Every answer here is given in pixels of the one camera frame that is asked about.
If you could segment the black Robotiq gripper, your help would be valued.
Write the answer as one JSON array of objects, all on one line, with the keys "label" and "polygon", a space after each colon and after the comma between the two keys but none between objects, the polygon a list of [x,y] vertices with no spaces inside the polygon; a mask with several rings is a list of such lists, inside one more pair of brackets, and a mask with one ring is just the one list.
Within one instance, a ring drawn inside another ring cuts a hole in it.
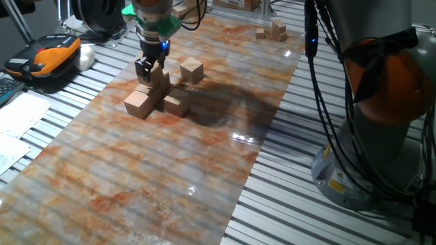
[{"label": "black Robotiq gripper", "polygon": [[158,61],[159,66],[163,69],[166,57],[170,53],[170,40],[157,41],[154,43],[140,41],[140,47],[143,57],[137,59],[134,63],[136,74],[139,81],[149,82],[150,73],[154,66],[154,61]]}]

